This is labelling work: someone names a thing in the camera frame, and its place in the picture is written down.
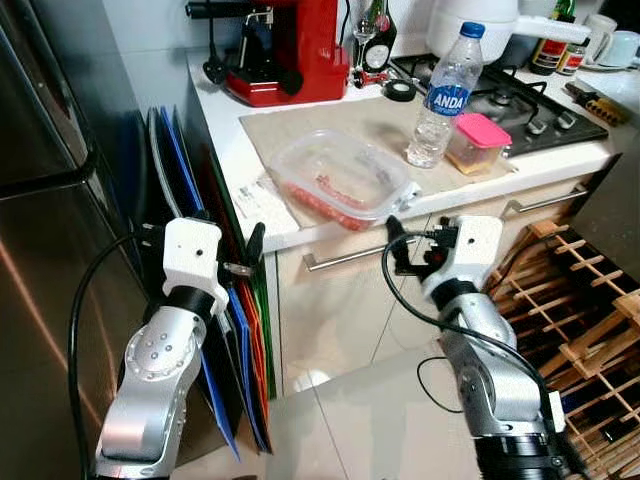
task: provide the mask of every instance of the kitchen cabinet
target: kitchen cabinet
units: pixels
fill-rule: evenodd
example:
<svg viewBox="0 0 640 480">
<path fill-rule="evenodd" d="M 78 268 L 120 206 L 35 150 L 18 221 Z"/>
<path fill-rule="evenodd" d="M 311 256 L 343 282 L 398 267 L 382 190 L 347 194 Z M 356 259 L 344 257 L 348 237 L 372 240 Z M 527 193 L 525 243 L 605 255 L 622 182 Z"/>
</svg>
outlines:
<svg viewBox="0 0 640 480">
<path fill-rule="evenodd" d="M 584 178 L 572 178 L 513 195 L 495 197 L 462 207 L 434 212 L 403 222 L 407 230 L 433 228 L 441 216 L 493 215 L 505 221 L 499 247 L 501 259 L 528 224 L 552 217 L 567 202 L 551 202 L 574 190 Z M 506 210 L 510 201 L 522 206 L 544 204 L 526 213 Z M 438 330 L 406 312 L 389 292 L 380 272 L 380 254 L 369 254 L 316 271 L 309 266 L 384 245 L 384 226 L 277 252 L 278 310 L 283 392 L 285 395 L 322 383 L 371 362 L 436 338 Z M 413 261 L 427 247 L 427 239 L 410 246 Z M 424 301 L 418 281 L 400 277 L 403 295 L 424 313 L 437 317 Z"/>
</svg>

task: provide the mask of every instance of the red coffee machine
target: red coffee machine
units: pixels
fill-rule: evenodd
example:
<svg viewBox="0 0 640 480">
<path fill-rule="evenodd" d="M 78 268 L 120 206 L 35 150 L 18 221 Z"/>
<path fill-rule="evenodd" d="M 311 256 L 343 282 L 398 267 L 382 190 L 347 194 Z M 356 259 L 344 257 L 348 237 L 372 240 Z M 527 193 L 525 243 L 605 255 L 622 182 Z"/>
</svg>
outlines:
<svg viewBox="0 0 640 480">
<path fill-rule="evenodd" d="M 337 2 L 190 2 L 187 14 L 245 18 L 237 58 L 222 62 L 212 46 L 212 58 L 204 69 L 212 81 L 224 78 L 228 91 L 243 102 L 266 107 L 342 98 L 349 56 L 335 40 Z"/>
</svg>

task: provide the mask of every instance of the silver drawer handle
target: silver drawer handle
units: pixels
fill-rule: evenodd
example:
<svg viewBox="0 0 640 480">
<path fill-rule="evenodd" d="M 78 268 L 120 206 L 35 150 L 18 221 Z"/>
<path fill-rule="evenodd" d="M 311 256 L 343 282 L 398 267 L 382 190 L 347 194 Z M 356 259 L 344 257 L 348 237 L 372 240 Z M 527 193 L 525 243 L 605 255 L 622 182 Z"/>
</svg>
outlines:
<svg viewBox="0 0 640 480">
<path fill-rule="evenodd" d="M 416 238 L 410 238 L 407 240 L 407 243 L 411 244 L 416 243 L 417 241 L 418 240 Z M 366 250 L 362 250 L 360 252 L 350 253 L 341 257 L 330 258 L 329 260 L 325 260 L 324 262 L 320 263 L 318 263 L 318 261 L 316 260 L 316 256 L 313 253 L 307 253 L 302 257 L 302 260 L 304 261 L 304 264 L 309 272 L 315 272 L 316 270 L 333 267 L 334 265 L 340 265 L 352 260 L 357 260 L 358 258 L 368 257 L 369 255 L 375 255 L 376 253 L 382 253 L 385 247 L 386 245 L 367 248 Z"/>
<path fill-rule="evenodd" d="M 536 210 L 537 208 L 548 207 L 549 205 L 554 205 L 556 203 L 566 202 L 567 200 L 573 200 L 574 198 L 583 197 L 588 193 L 589 190 L 587 190 L 584 185 L 579 183 L 570 193 L 567 193 L 566 195 L 549 198 L 548 200 L 542 200 L 541 202 L 531 203 L 529 205 L 522 205 L 518 200 L 509 200 L 507 202 L 507 205 L 504 207 L 500 218 L 503 218 L 511 209 L 513 209 L 513 211 L 516 213 L 526 213 L 530 212 L 531 210 Z"/>
</svg>

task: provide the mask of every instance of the gas stove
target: gas stove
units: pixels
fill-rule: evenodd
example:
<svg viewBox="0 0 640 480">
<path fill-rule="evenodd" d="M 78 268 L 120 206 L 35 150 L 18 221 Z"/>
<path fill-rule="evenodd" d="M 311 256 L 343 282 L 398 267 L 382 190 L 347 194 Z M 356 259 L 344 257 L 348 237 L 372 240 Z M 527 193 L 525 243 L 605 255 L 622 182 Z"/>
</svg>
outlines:
<svg viewBox="0 0 640 480">
<path fill-rule="evenodd" d="M 433 55 L 419 55 L 394 58 L 390 65 L 402 78 L 413 79 L 425 94 L 437 61 Z M 484 114 L 511 135 L 512 144 L 504 156 L 608 136 L 604 128 L 545 96 L 546 82 L 524 83 L 515 74 L 515 68 L 505 72 L 485 66 L 465 108 L 465 112 Z"/>
</svg>

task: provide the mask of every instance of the white countertop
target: white countertop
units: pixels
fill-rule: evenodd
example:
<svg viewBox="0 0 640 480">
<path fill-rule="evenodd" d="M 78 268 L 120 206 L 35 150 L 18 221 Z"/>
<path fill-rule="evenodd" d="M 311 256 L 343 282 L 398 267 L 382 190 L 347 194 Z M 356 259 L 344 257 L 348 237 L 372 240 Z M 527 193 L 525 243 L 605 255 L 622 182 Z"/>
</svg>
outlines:
<svg viewBox="0 0 640 480">
<path fill-rule="evenodd" d="M 277 192 L 256 187 L 256 182 L 261 180 L 261 183 L 264 183 L 267 175 L 258 153 L 240 123 L 240 117 L 245 115 L 303 108 L 318 105 L 318 103 L 260 109 L 248 107 L 211 84 L 202 71 L 202 63 L 205 59 L 206 55 L 202 52 L 190 53 L 188 55 L 189 73 L 245 237 L 249 237 L 258 221 L 264 222 L 266 225 L 264 251 L 267 253 L 348 233 L 335 222 L 327 222 L 312 228 L 300 228 Z M 570 78 L 560 75 L 540 77 L 528 72 L 518 72 L 517 77 L 524 81 L 540 81 L 541 78 L 548 81 L 546 95 L 577 113 L 586 114 L 580 106 L 572 103 L 569 95 L 561 90 Z M 362 90 L 349 88 L 340 101 L 362 100 L 379 95 L 380 87 L 376 85 Z M 604 122 L 598 121 L 593 116 L 589 115 L 589 118 L 607 127 Z M 412 207 L 400 213 L 399 217 L 415 217 L 596 172 L 603 169 L 614 154 L 621 152 L 634 134 L 635 130 L 625 125 L 615 129 L 606 140 L 583 142 L 519 155 L 509 160 L 517 171 L 496 179 L 465 185 L 456 190 L 419 197 L 413 202 Z M 250 205 L 245 204 L 244 209 L 238 207 L 237 201 L 243 196 L 241 189 L 245 193 L 249 189 L 251 194 L 260 194 L 252 204 L 251 202 L 249 202 Z"/>
</svg>

